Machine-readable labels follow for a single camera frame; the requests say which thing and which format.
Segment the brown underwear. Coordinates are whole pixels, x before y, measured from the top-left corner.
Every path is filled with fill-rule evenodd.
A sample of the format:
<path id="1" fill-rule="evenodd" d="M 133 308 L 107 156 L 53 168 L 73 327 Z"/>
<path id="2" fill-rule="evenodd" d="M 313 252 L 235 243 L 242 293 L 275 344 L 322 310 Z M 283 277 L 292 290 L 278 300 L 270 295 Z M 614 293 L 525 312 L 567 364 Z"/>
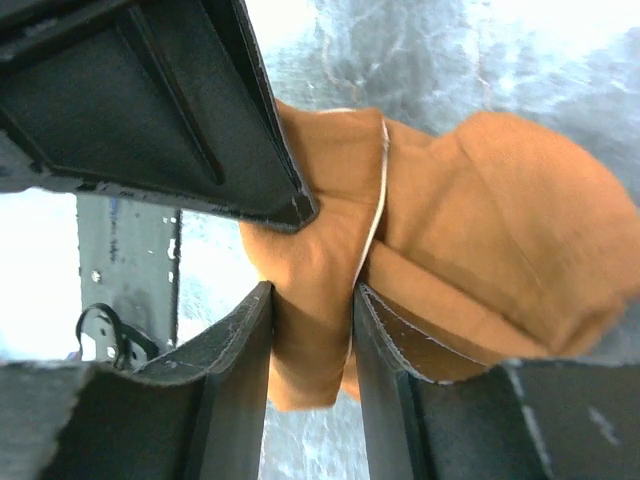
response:
<path id="1" fill-rule="evenodd" d="M 406 359 L 444 382 L 508 357 L 584 354 L 638 300 L 637 208 L 565 136 L 511 113 L 433 137 L 375 109 L 278 110 L 320 206 L 293 235 L 240 226 L 275 288 L 278 409 L 359 396 L 358 282 L 397 313 L 390 334 Z"/>

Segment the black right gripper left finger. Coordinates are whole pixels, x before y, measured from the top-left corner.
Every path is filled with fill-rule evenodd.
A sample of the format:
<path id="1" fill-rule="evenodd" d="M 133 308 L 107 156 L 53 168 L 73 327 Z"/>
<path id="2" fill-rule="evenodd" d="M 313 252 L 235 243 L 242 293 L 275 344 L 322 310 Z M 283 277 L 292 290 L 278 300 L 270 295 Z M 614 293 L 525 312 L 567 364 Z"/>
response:
<path id="1" fill-rule="evenodd" d="M 86 366 L 44 479 L 254 479 L 272 334 L 272 286 L 223 320 L 121 373 Z"/>

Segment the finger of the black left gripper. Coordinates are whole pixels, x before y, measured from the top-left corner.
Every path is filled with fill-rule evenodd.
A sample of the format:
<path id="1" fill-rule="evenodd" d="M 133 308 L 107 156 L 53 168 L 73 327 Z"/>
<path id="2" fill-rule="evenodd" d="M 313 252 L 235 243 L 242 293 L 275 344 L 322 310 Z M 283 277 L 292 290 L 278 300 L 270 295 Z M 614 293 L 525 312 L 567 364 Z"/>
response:
<path id="1" fill-rule="evenodd" d="M 5 1 L 1 189 L 296 232 L 319 208 L 242 1 Z"/>

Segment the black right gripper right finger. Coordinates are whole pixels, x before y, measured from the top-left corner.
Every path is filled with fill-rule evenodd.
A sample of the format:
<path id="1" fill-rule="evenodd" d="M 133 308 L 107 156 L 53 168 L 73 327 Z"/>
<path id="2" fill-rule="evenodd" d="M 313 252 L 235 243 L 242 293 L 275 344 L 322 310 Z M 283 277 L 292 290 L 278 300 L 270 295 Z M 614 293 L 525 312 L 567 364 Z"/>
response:
<path id="1" fill-rule="evenodd" d="M 369 287 L 354 297 L 354 347 L 373 479 L 542 479 L 542 461 L 507 372 L 439 384 L 400 353 L 395 315 Z"/>

